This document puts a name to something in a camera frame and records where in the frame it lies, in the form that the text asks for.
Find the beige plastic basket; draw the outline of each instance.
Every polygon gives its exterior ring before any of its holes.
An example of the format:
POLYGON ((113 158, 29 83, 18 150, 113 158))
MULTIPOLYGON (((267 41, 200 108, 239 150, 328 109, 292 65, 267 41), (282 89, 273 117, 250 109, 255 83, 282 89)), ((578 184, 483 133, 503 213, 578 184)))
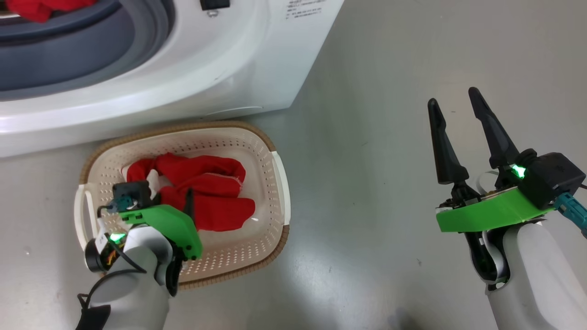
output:
MULTIPOLYGON (((196 123, 112 140, 86 162, 76 192, 74 221, 85 248, 89 233, 98 232, 96 209, 112 199, 112 185, 123 182, 122 167, 160 154, 229 157, 247 171, 240 197, 255 201, 255 214, 241 229, 216 233, 199 231, 203 257, 184 263, 180 288, 195 288, 238 277, 268 265, 283 249, 289 233, 291 204, 284 166, 275 146, 258 129, 242 122, 196 123), (84 200, 89 224, 86 230, 84 200)), ((109 231, 125 229, 117 214, 106 215, 109 231)))

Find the washing machine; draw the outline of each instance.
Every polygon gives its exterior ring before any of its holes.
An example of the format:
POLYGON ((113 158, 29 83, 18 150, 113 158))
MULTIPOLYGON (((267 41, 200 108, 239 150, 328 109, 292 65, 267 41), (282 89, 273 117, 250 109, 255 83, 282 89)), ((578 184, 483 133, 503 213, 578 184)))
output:
POLYGON ((291 105, 343 0, 0 10, 0 157, 291 105))

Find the teal connector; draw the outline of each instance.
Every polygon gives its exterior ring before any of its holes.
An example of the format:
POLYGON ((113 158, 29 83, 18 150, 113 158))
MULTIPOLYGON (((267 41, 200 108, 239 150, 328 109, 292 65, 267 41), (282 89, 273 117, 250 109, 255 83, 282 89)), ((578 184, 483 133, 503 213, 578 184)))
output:
POLYGON ((554 208, 565 218, 573 221, 587 238, 587 209, 569 193, 561 194, 554 202, 554 208))

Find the gray floor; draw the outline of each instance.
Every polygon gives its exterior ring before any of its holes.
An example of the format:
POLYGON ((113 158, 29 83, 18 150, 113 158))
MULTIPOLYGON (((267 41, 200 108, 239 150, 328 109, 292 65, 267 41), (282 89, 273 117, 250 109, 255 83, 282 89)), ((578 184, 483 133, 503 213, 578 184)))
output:
MULTIPOLYGON (((291 234, 263 270, 171 302, 172 329, 496 329, 465 239, 439 232, 426 102, 472 177, 489 169, 476 85, 519 149, 587 169, 584 2, 347 0, 294 105, 244 120, 288 172, 291 234)), ((70 329, 85 269, 73 194, 97 144, 0 160, 2 329, 70 329)), ((587 201, 582 191, 578 198, 587 201)), ((587 288, 587 240, 551 230, 587 288)))

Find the green bracket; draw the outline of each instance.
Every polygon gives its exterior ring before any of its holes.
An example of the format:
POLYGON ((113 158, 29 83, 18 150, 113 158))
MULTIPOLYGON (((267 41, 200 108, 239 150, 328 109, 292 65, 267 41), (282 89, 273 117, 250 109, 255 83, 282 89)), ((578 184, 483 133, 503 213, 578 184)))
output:
POLYGON ((436 220, 442 232, 466 233, 523 223, 552 210, 537 209, 515 188, 479 203, 440 212, 436 220))
POLYGON ((155 205, 120 213, 128 224, 147 224, 182 248, 188 259, 202 257, 202 242, 189 215, 169 205, 155 205))

